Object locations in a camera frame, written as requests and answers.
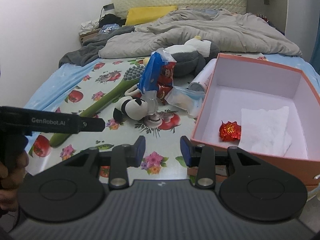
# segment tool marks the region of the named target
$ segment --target cardboard box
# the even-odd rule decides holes
[[[292,144],[284,157],[252,153],[298,177],[311,190],[320,178],[320,97],[302,70],[259,59],[219,54],[191,136],[194,144],[226,150],[221,121],[241,124],[241,109],[289,107],[287,132]]]
[[[89,32],[89,33],[86,33],[86,34],[81,34],[81,35],[79,35],[79,39],[80,39],[81,46],[83,45],[83,43],[84,43],[86,40],[91,39],[91,38],[97,36],[99,31],[100,31],[100,29],[97,29],[97,30],[94,30],[94,31]]]

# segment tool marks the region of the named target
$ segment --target flower print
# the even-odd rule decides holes
[[[93,94],[91,99],[92,99],[93,101],[98,101],[98,100],[100,100],[104,95],[105,95],[105,93],[103,93],[102,91],[99,91],[99,92]]]
[[[142,169],[142,170],[147,170],[147,169],[148,169],[147,166],[148,166],[147,162],[142,162],[142,163],[141,163],[141,169]]]
[[[118,64],[120,64],[120,63],[122,63],[123,61],[115,61],[115,62],[113,62],[113,65],[118,65]]]
[[[153,166],[149,168],[150,174],[159,174],[160,170],[161,170],[161,166],[159,167]]]
[[[86,75],[86,76],[84,76],[84,78],[82,79],[83,81],[87,81],[87,80],[90,80],[90,76],[89,75]]]
[[[153,152],[149,156],[147,156],[145,159],[146,159],[146,162],[148,163],[147,164],[148,168],[150,168],[152,166],[159,167],[160,166],[160,162],[163,159],[163,156],[159,155],[157,152]]]
[[[268,59],[265,56],[258,57],[258,59],[268,61]]]
[[[66,160],[73,156],[73,154],[76,152],[76,150],[72,147],[72,145],[68,145],[67,147],[64,147],[62,149],[62,152],[60,153],[60,157],[62,160]]]
[[[106,123],[106,127],[109,127],[110,130],[118,130],[118,128],[120,127],[120,125],[124,125],[123,122],[118,123],[115,121],[115,119],[111,118],[110,120],[108,120],[108,122]]]

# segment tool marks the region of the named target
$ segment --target gray comforter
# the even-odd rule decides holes
[[[134,26],[123,26],[112,32],[101,33],[91,39],[87,39],[84,41],[81,49],[65,54],[59,61],[59,67],[65,63],[85,66],[99,57],[99,50],[103,49],[109,39],[116,35],[130,33],[133,31]]]
[[[177,10],[135,31],[115,36],[99,51],[102,58],[148,56],[159,48],[184,44],[194,36],[214,42],[220,51],[279,53],[302,56],[299,47],[264,20],[252,14],[217,15],[195,10]]]

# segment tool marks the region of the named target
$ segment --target gray plush toy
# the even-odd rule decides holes
[[[190,73],[197,76],[220,52],[213,42],[202,41],[200,36],[195,36],[184,45],[173,45],[165,50],[177,61],[173,72],[174,77],[182,77]]]

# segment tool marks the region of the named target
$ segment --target red snack package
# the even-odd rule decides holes
[[[219,129],[219,136],[224,142],[240,140],[241,126],[238,125],[237,122],[222,122],[222,125]]]
[[[160,85],[173,86],[173,69],[175,65],[175,62],[168,62],[167,65],[161,67],[161,72],[157,80]]]
[[[173,69],[175,65],[175,62],[168,62],[167,65],[163,65],[157,80],[157,85],[159,88],[157,97],[164,105],[167,103],[167,101],[164,100],[165,96],[173,88]]]
[[[165,96],[170,92],[170,90],[172,89],[171,86],[163,86],[163,85],[160,85],[158,83],[158,87],[159,87],[159,90],[157,92],[157,98],[159,98],[162,102],[162,104],[166,104],[167,101],[165,101]]]

